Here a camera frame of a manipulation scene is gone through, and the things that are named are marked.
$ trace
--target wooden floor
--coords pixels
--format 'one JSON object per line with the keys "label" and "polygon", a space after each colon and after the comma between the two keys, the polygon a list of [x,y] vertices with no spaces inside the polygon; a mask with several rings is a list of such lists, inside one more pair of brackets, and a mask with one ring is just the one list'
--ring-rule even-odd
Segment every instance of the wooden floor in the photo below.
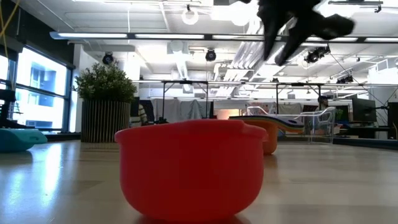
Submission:
{"label": "wooden floor", "polygon": [[[151,224],[125,201],[114,144],[0,154],[0,223]],[[227,224],[398,223],[398,153],[282,144],[256,201]]]}

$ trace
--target monitor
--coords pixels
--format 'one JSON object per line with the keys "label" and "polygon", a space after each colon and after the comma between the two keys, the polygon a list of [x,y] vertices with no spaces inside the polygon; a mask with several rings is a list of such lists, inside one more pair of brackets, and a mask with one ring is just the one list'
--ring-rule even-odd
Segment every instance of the monitor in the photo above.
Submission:
{"label": "monitor", "polygon": [[353,99],[353,121],[377,122],[374,100]]}

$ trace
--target slatted planter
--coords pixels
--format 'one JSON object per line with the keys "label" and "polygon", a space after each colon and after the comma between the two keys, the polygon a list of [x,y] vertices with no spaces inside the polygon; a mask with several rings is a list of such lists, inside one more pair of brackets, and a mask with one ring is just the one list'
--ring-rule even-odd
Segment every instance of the slatted planter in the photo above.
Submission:
{"label": "slatted planter", "polygon": [[114,134],[129,127],[130,104],[84,101],[81,116],[82,142],[114,142]]}

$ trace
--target cable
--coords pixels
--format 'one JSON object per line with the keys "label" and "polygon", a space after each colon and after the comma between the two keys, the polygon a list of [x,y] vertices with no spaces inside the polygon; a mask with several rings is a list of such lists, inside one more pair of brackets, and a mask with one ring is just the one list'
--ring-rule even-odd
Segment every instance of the cable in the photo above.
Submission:
{"label": "cable", "polygon": [[[335,61],[338,63],[338,65],[339,65],[348,75],[351,75],[351,74],[349,74],[349,72],[347,72],[347,70],[345,69],[345,67],[342,66],[342,64],[340,64],[340,62],[335,58],[335,56],[333,56],[332,53],[330,53],[330,55],[333,57],[333,59],[335,59]],[[358,83],[358,84],[360,85],[360,83],[359,83],[354,77],[353,77],[353,80],[354,80],[356,83]],[[375,100],[377,100],[378,102],[380,102],[382,105],[385,105],[382,101],[380,101],[379,99],[377,99],[368,89],[366,89],[366,88],[363,87],[362,85],[360,85],[360,86],[361,86],[365,91],[367,91],[367,93],[369,93],[369,95],[373,96],[373,98],[374,98]],[[383,123],[384,123],[385,125],[388,125],[388,122],[387,122],[386,119],[383,117],[383,115],[380,114],[380,112],[378,112],[377,110],[376,110],[376,113],[379,115],[379,118],[383,121]]]}
{"label": "cable", "polygon": [[[1,7],[1,2],[0,2],[0,21],[1,21],[1,29],[4,30],[4,21],[2,19],[2,7]],[[4,41],[4,51],[6,53],[6,58],[8,60],[8,49],[7,49],[7,40],[6,40],[6,36],[4,35],[3,37],[3,41]]]}
{"label": "cable", "polygon": [[17,0],[17,3],[15,4],[15,7],[14,7],[14,9],[13,9],[12,12],[11,12],[10,17],[8,18],[8,20],[7,20],[7,22],[6,22],[6,25],[4,26],[4,28],[2,29],[2,31],[1,31],[1,33],[0,33],[0,37],[1,37],[3,34],[6,33],[6,29],[7,29],[8,25],[10,24],[12,17],[14,17],[14,14],[15,14],[15,12],[17,11],[18,5],[19,5],[20,2],[21,2],[21,0]]}
{"label": "cable", "polygon": [[392,96],[395,95],[396,91],[398,90],[398,87],[396,88],[396,90],[394,92],[392,92],[391,96],[388,98],[388,100],[383,104],[384,106],[386,105],[386,103],[388,103],[388,101],[391,99]]}
{"label": "cable", "polygon": [[398,130],[397,130],[397,126],[396,124],[392,123],[392,125],[394,125],[394,128],[396,129],[396,140],[398,141]]}
{"label": "cable", "polygon": [[[338,65],[340,65],[340,67],[344,70],[344,72],[346,72],[348,75],[351,75],[351,74],[349,74],[349,72],[347,72],[347,70],[345,69],[345,67],[342,66],[342,65],[340,64],[340,62],[335,58],[335,56],[333,56],[333,54],[330,53],[330,55],[333,57],[333,59],[335,59],[335,61],[338,63]],[[384,105],[384,103],[383,103],[382,101],[380,101],[379,99],[377,99],[368,89],[366,89],[365,87],[363,87],[354,77],[353,77],[353,80],[354,80],[356,83],[358,83],[358,84],[360,85],[360,87],[362,87],[365,91],[367,91],[367,93],[369,93],[369,95],[373,96],[373,98],[374,98],[375,100],[377,100],[377,101],[380,102],[382,105]]]}

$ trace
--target stage light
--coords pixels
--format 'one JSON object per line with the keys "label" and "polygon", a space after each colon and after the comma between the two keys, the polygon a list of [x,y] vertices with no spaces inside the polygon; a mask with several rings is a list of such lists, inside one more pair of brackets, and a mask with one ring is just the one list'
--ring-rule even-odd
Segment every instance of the stage light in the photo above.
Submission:
{"label": "stage light", "polygon": [[329,46],[327,47],[317,47],[314,51],[309,52],[304,58],[307,63],[315,63],[319,59],[323,58],[326,54],[330,53]]}
{"label": "stage light", "polygon": [[205,56],[206,61],[212,62],[212,61],[216,60],[216,58],[217,58],[217,54],[214,51],[214,49],[208,49],[206,56]]}

